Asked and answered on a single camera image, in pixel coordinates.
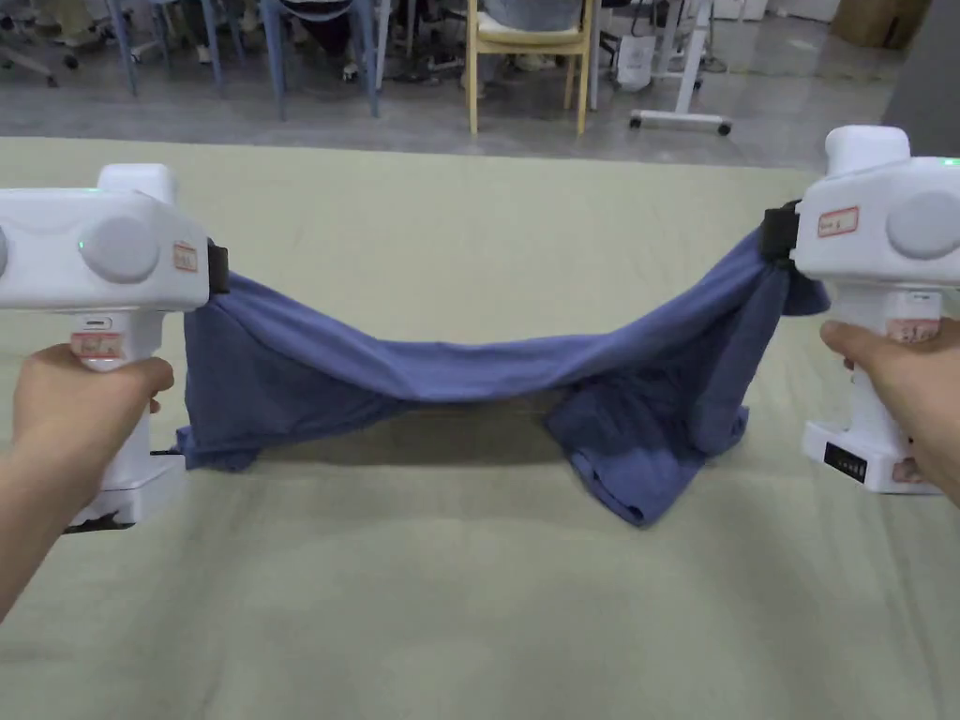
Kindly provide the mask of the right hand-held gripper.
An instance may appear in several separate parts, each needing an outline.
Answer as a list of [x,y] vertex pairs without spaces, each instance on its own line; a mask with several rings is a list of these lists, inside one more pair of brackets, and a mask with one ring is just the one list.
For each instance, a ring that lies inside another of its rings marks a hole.
[[[840,322],[902,343],[933,338],[959,282],[958,160],[915,157],[907,133],[884,126],[835,128],[825,153],[825,176],[766,213],[764,258],[832,285]],[[851,381],[848,422],[808,423],[804,453],[876,493],[933,494],[867,374]]]

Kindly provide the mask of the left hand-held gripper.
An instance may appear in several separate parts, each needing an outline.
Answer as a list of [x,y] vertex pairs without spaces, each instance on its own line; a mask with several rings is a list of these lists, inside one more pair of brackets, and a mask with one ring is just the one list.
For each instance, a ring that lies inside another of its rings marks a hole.
[[73,354],[107,372],[152,356],[171,313],[229,290],[228,252],[176,206],[161,164],[104,167],[94,187],[1,193],[1,307],[69,315]]

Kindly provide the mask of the person's left hand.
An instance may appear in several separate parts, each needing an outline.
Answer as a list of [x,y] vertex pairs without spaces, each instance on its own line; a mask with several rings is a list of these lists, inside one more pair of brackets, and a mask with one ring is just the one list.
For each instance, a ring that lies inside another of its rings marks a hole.
[[31,354],[13,396],[5,480],[51,494],[75,513],[99,491],[108,466],[156,396],[173,387],[159,358],[107,372],[84,366],[67,345]]

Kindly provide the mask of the person's right hand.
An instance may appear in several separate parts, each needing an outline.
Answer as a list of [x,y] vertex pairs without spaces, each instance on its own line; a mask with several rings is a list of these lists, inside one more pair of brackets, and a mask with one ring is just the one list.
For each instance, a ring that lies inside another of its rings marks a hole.
[[859,326],[826,321],[819,337],[849,368],[866,371],[897,426],[913,440],[923,479],[959,505],[959,321],[906,344]]

